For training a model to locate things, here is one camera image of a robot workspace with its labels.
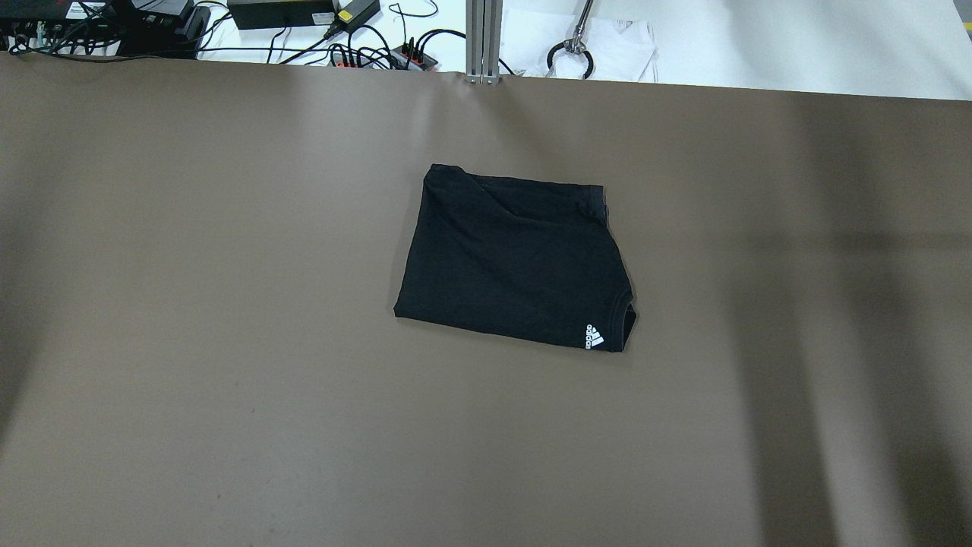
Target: folded black shirt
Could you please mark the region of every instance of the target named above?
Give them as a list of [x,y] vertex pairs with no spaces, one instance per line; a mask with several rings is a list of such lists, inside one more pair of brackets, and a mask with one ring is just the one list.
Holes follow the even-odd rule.
[[604,187],[433,165],[395,315],[622,351],[635,311]]

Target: black power supply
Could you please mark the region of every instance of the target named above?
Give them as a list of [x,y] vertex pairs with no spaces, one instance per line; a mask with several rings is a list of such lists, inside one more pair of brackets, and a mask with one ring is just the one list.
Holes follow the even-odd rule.
[[240,30],[334,22],[333,0],[229,0],[227,5]]
[[337,12],[337,20],[344,24],[344,31],[353,34],[361,28],[368,19],[373,18],[381,9],[379,0],[354,0]]

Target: cable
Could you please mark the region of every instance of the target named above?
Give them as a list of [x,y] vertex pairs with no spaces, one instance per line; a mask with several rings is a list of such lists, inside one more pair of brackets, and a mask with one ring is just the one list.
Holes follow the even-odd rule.
[[318,63],[318,62],[321,62],[322,60],[326,60],[328,63],[330,63],[333,60],[332,55],[334,53],[334,48],[343,48],[343,47],[344,46],[342,46],[341,44],[331,44],[330,46],[327,46],[326,48],[324,48],[324,52],[326,52],[328,54],[328,56],[321,57],[319,59],[309,60],[309,61],[307,61],[307,62],[304,63],[304,66],[306,66],[308,64]]
[[[393,8],[395,6],[398,6],[399,8],[397,10],[394,10]],[[403,44],[405,42],[408,42],[408,30],[405,29],[405,18],[409,17],[409,15],[401,11],[401,4],[399,4],[398,2],[390,5],[388,9],[394,14],[399,14],[399,16],[401,17],[401,42]],[[403,55],[403,56],[405,57],[405,67],[403,70],[408,70],[408,63],[411,61],[411,59],[408,58],[408,55]]]
[[60,50],[61,48],[63,48],[64,45],[67,44],[67,41],[68,41],[69,38],[72,38],[81,29],[86,28],[96,18],[100,18],[101,17],[101,14],[103,12],[105,12],[106,10],[108,10],[108,8],[110,8],[112,4],[111,4],[111,2],[106,2],[105,5],[102,6],[97,11],[95,11],[94,8],[90,8],[90,7],[86,6],[84,3],[81,3],[80,5],[82,6],[82,8],[84,8],[85,13],[88,13],[88,15],[85,18],[82,18],[82,19],[78,20],[78,22],[76,22],[76,23],[72,24],[71,26],[69,26],[64,31],[64,36],[61,37],[60,41],[58,41],[55,44],[51,44],[50,46],[48,46],[48,49],[51,50],[52,52],[57,52],[57,50]]
[[[383,53],[381,53],[381,50],[375,50],[374,48],[369,48],[369,47],[358,48],[358,51],[359,52],[362,52],[363,54],[365,53],[365,50],[374,52],[375,55],[378,55],[378,58],[375,58],[374,55],[367,55],[367,54],[365,54],[365,57],[368,59],[368,62],[366,62],[365,64],[359,66],[358,68],[365,68],[366,66],[368,66],[370,64],[375,64],[379,68],[382,68],[382,69],[385,69],[385,70],[390,70],[390,69],[395,68],[395,58],[392,57],[391,54],[389,54],[389,53],[384,53],[383,54]],[[383,61],[383,60],[387,60],[388,61],[388,64],[382,63],[381,61]]]
[[287,32],[287,29],[288,28],[289,27],[287,27],[287,28],[281,28],[280,29],[280,32],[274,34],[273,35],[273,38],[270,38],[270,49],[267,50],[267,52],[266,52],[266,64],[270,64],[270,57],[273,55],[273,44],[274,44],[274,42],[277,41],[277,38],[280,38],[285,32]]
[[[280,42],[280,47],[281,48],[287,46],[287,41],[291,39],[291,34],[294,34],[294,28],[292,26],[291,27],[288,27],[287,34],[284,34],[284,39]],[[280,62],[280,57],[282,57],[282,56],[284,56],[283,53],[280,53],[279,55],[277,55],[277,62]]]
[[[226,52],[226,51],[233,51],[233,52],[241,52],[241,51],[242,52],[265,52],[265,51],[267,51],[267,48],[207,48],[207,49],[204,49],[204,50],[201,50],[200,49],[200,50],[196,50],[196,51],[198,53]],[[303,55],[303,54],[309,54],[309,53],[312,53],[312,54],[323,53],[323,52],[326,52],[327,50],[312,50],[312,49],[297,50],[297,49],[293,49],[293,48],[275,48],[275,51],[277,51],[277,52],[299,52],[299,53],[301,53]],[[85,57],[82,57],[82,56],[70,56],[70,55],[64,55],[64,54],[57,54],[57,53],[53,53],[53,52],[49,52],[47,50],[41,50],[41,49],[37,49],[37,48],[26,48],[22,52],[19,52],[19,53],[13,54],[13,55],[41,54],[41,55],[46,55],[46,56],[61,58],[61,59],[64,59],[64,60],[73,60],[73,61],[78,61],[78,62],[110,63],[110,62],[125,62],[125,61],[129,61],[129,60],[137,60],[137,59],[143,59],[143,58],[166,58],[166,57],[163,57],[161,55],[163,55],[163,54],[184,53],[184,52],[185,52],[184,50],[163,50],[163,51],[158,51],[158,52],[149,52],[147,54],[139,54],[139,55],[125,56],[125,57],[85,58]]]
[[196,6],[202,6],[203,4],[212,4],[214,6],[219,6],[224,10],[229,9],[229,6],[227,6],[223,2],[217,2],[216,0],[199,0],[198,2],[195,3]]
[[[426,46],[429,45],[429,40],[431,40],[433,37],[435,37],[435,36],[437,36],[439,34],[451,34],[453,36],[458,36],[460,38],[466,39],[466,34],[463,33],[463,32],[460,32],[458,30],[452,30],[451,28],[434,28],[434,29],[426,32],[422,36],[419,36],[418,41],[415,43],[415,47],[419,51],[419,57],[420,58],[423,57],[423,56],[425,56],[425,48],[426,48]],[[502,65],[503,68],[506,69],[506,72],[508,72],[510,74],[514,74],[513,69],[509,68],[509,65],[506,64],[506,61],[504,61],[502,58],[499,58],[499,62],[500,62],[500,65]]]
[[385,50],[388,51],[389,53],[391,53],[392,49],[388,47],[388,41],[385,40],[385,37],[382,36],[382,34],[380,32],[378,32],[378,29],[376,29],[375,27],[371,26],[370,24],[363,24],[363,25],[359,26],[358,28],[354,29],[351,32],[351,34],[348,34],[348,47],[349,48],[351,47],[351,37],[354,35],[355,32],[358,32],[362,28],[366,28],[366,29],[370,30],[371,32],[374,32],[378,36],[378,39],[381,40],[382,45],[385,46]]
[[209,47],[209,44],[213,41],[213,37],[216,36],[216,28],[218,26],[220,26],[220,23],[222,23],[225,20],[232,19],[232,18],[233,18],[233,15],[226,14],[226,15],[222,16],[221,18],[216,19],[216,21],[213,23],[213,26],[210,26],[209,29],[207,29],[205,32],[203,32],[202,34],[199,35],[199,37],[197,38],[197,40],[201,40],[203,36],[209,34],[209,38],[206,38],[206,43],[202,45],[202,49],[205,49],[205,48],[208,48]]
[[315,51],[315,48],[317,48],[321,44],[324,44],[330,38],[336,36],[341,30],[343,30],[343,27],[340,24],[338,24],[337,21],[331,23],[330,24],[330,27],[328,27],[328,30],[325,31],[324,36],[320,40],[318,40],[317,42],[314,42],[313,44],[311,44],[310,47],[308,47],[306,50],[300,50],[296,54],[287,57],[280,64],[287,64],[287,63],[291,62],[292,60],[294,60],[296,58],[302,57],[302,56],[304,56],[306,54],[309,54],[309,53]]
[[401,10],[401,4],[399,4],[398,2],[396,2],[395,4],[392,4],[391,6],[389,6],[388,7],[388,11],[389,12],[392,12],[393,14],[402,16],[403,18],[430,18],[430,17],[434,17],[436,14],[438,14],[438,4],[435,3],[435,0],[426,0],[426,2],[432,4],[432,6],[434,8],[433,12],[430,13],[430,14],[407,14],[407,13],[405,13],[405,12],[403,12]]

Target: white logo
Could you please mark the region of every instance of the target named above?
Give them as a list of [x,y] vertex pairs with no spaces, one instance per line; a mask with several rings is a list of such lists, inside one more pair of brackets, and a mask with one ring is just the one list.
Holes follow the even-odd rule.
[[600,344],[605,339],[601,338],[601,333],[598,329],[594,328],[594,325],[587,325],[587,332],[584,334],[584,349],[590,349],[591,347]]

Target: electronic device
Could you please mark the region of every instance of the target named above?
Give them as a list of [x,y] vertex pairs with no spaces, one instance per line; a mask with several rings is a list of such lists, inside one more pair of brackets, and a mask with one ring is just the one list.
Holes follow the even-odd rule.
[[333,0],[228,0],[226,5],[240,30],[334,22]]
[[353,0],[341,11],[337,12],[337,20],[344,25],[344,31],[354,34],[370,18],[381,9],[379,0]]
[[438,61],[431,55],[427,55],[415,46],[415,39],[398,46],[391,51],[392,57],[396,60],[399,68],[408,67],[408,70],[434,70]]
[[118,43],[118,55],[195,58],[209,17],[192,0],[0,0],[0,35],[24,48]]

